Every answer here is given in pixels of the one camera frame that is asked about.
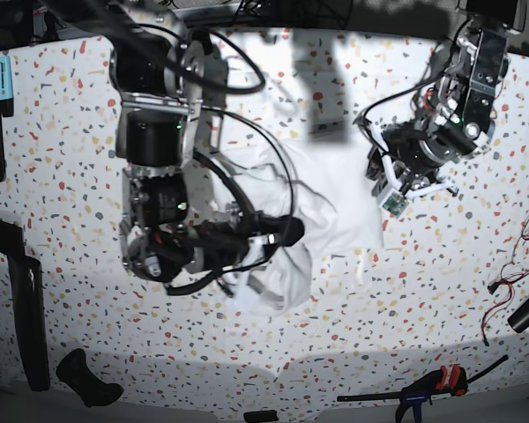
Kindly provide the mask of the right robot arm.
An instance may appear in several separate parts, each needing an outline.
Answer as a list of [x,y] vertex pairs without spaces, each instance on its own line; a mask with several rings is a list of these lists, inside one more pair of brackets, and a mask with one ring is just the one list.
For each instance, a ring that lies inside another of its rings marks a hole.
[[[212,282],[227,291],[303,237],[304,225],[292,212],[273,217],[255,209],[196,146],[205,93],[243,96],[265,88],[264,78],[236,87],[206,76],[214,30],[187,27],[157,1],[49,1],[47,7],[113,47],[109,79],[121,97],[115,151],[127,162],[119,225],[125,269],[161,283],[170,296],[190,295]],[[213,172],[233,196],[228,220],[187,224],[183,170],[191,161]]]

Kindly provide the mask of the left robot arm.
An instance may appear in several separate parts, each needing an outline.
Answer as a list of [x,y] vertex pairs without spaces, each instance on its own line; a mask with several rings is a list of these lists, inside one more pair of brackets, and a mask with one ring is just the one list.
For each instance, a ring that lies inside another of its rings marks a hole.
[[460,1],[467,18],[437,74],[412,87],[420,106],[408,122],[378,128],[362,111],[356,122],[372,143],[367,177],[385,209],[458,188],[439,170],[483,154],[495,131],[496,88],[509,69],[509,38],[525,30],[525,1]]

